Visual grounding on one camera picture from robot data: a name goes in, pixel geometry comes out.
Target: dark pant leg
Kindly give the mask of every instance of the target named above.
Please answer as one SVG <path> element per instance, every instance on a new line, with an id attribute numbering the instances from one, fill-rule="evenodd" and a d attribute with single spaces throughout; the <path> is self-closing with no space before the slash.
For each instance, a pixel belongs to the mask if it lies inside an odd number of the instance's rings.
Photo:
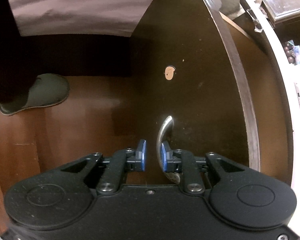
<path id="1" fill-rule="evenodd" d="M 36 73 L 31 57 L 8 0 L 0 0 L 0 103 L 12 101 L 32 86 Z"/>

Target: sticker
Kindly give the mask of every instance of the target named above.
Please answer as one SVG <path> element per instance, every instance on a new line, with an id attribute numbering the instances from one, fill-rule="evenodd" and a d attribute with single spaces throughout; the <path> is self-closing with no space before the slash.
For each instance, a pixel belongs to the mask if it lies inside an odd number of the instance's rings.
<path id="1" fill-rule="evenodd" d="M 173 78 L 173 74 L 175 70 L 176 69 L 173 66 L 166 67 L 166 70 L 164 72 L 164 76 L 166 77 L 166 80 L 171 80 Z"/>

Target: curved silver handle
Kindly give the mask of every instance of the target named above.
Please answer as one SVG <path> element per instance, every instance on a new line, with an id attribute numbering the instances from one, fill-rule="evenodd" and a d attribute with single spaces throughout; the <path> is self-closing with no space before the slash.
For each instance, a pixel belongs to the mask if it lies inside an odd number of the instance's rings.
<path id="1" fill-rule="evenodd" d="M 157 151 L 157 159 L 158 159 L 161 169 L 162 169 L 161 144 L 162 144 L 163 138 L 165 137 L 166 132 L 170 128 L 172 128 L 172 126 L 173 126 L 173 118 L 171 115 L 169 115 L 162 123 L 159 133 L 158 133 L 158 136 L 157 136 L 156 151 Z M 168 172 L 168 173 L 165 173 L 165 175 L 172 182 L 174 182 L 176 184 L 180 183 L 180 175 L 178 173 Z"/>

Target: beige cloth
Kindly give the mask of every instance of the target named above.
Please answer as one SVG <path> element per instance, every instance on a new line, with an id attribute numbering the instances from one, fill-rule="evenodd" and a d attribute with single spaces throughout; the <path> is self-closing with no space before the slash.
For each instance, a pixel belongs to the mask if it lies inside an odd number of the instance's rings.
<path id="1" fill-rule="evenodd" d="M 129 37 L 152 0 L 9 0 L 22 36 L 109 34 Z"/>

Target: green slipper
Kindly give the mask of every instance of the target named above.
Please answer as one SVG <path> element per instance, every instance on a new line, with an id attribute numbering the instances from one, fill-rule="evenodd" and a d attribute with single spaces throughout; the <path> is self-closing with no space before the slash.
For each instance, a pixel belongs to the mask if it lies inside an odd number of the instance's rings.
<path id="1" fill-rule="evenodd" d="M 0 104 L 0 111 L 4 115 L 14 115 L 29 108 L 55 106 L 68 98 L 69 91 L 69 83 L 64 77 L 42 74 L 28 93 L 19 95 L 10 103 Z"/>

